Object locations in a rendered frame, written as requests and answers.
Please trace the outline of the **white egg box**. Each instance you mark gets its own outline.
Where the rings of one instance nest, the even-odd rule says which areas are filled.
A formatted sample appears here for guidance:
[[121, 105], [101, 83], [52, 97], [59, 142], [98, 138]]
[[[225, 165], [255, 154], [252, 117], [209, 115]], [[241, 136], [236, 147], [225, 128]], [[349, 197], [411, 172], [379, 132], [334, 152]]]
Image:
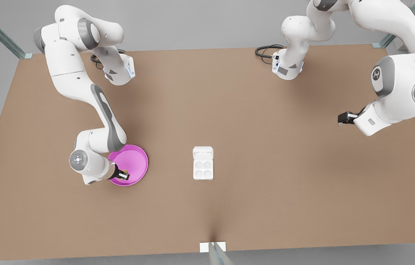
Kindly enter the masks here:
[[214, 179], [214, 162], [213, 160], [198, 160], [193, 162], [193, 179], [194, 180], [213, 180]]

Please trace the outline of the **magenta round plate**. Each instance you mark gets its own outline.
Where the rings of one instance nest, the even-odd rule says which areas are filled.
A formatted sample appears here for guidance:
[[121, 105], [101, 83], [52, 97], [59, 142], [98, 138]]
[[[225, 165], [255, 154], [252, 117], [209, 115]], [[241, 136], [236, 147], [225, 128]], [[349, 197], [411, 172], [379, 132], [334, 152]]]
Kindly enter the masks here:
[[115, 162], [120, 170], [129, 174], [127, 180], [113, 178], [110, 181], [118, 186], [130, 186], [140, 181], [148, 168], [148, 157], [142, 148], [136, 145], [125, 145], [120, 151], [111, 152], [108, 159]]

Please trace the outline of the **white egg box lid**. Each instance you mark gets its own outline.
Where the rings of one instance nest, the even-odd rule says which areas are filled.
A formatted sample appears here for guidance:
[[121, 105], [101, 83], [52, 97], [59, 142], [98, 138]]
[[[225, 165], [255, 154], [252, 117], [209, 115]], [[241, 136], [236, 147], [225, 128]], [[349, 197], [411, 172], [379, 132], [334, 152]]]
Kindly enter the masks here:
[[213, 160], [214, 149], [211, 146], [195, 146], [193, 148], [194, 160]]

